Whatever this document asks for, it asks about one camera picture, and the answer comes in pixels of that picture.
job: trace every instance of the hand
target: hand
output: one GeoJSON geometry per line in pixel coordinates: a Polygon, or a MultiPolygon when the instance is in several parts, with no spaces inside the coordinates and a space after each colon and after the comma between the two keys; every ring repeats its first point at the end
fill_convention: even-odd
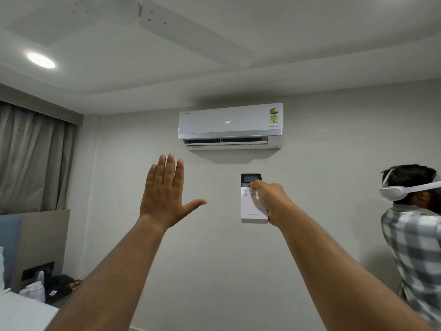
{"type": "Polygon", "coordinates": [[[175,172],[173,153],[168,155],[167,164],[162,154],[158,164],[153,164],[147,174],[139,218],[159,224],[165,232],[200,205],[207,204],[206,200],[198,199],[182,205],[183,187],[183,160],[178,160],[175,172]]]}
{"type": "Polygon", "coordinates": [[[250,187],[257,190],[260,201],[268,209],[268,222],[279,226],[282,218],[285,218],[280,215],[281,210],[286,205],[293,204],[283,187],[278,183],[265,183],[261,180],[251,182],[250,187]]]}

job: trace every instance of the ceiling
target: ceiling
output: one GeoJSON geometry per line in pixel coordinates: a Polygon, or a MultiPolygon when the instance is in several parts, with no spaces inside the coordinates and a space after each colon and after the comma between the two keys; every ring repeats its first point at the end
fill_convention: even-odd
{"type": "Polygon", "coordinates": [[[109,114],[441,77],[441,0],[153,1],[256,59],[234,70],[104,20],[43,47],[7,27],[51,0],[0,0],[0,83],[109,114]],[[57,67],[32,64],[30,51],[57,67]]]}

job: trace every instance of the ceiling fan blade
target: ceiling fan blade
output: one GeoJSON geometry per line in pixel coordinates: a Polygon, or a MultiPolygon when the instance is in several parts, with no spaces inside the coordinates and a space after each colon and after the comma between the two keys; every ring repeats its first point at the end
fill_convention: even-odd
{"type": "Polygon", "coordinates": [[[97,18],[81,9],[41,7],[12,22],[7,29],[37,44],[48,46],[90,26],[97,18]]]}
{"type": "Polygon", "coordinates": [[[142,1],[141,28],[232,68],[246,68],[257,54],[151,1],[142,1]]]}

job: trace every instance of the recessed light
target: recessed light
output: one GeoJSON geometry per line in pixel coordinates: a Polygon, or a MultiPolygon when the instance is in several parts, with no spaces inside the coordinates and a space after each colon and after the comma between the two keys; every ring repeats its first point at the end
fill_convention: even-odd
{"type": "Polygon", "coordinates": [[[54,68],[55,64],[52,60],[45,57],[44,55],[39,55],[38,53],[28,53],[27,54],[30,61],[33,63],[36,63],[38,66],[45,67],[45,68],[54,68]]]}

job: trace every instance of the vr headset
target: vr headset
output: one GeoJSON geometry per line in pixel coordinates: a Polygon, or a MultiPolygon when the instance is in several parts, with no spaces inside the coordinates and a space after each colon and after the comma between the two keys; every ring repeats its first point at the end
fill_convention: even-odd
{"type": "Polygon", "coordinates": [[[399,201],[404,199],[409,193],[414,193],[416,191],[426,191],[429,189],[437,189],[436,192],[438,194],[441,194],[441,177],[436,176],[433,179],[433,182],[426,183],[426,184],[420,184],[419,186],[412,186],[412,187],[403,187],[403,186],[388,186],[387,180],[389,178],[390,173],[392,173],[393,169],[387,173],[386,177],[383,180],[383,187],[380,188],[380,194],[387,198],[389,201],[399,201]]]}

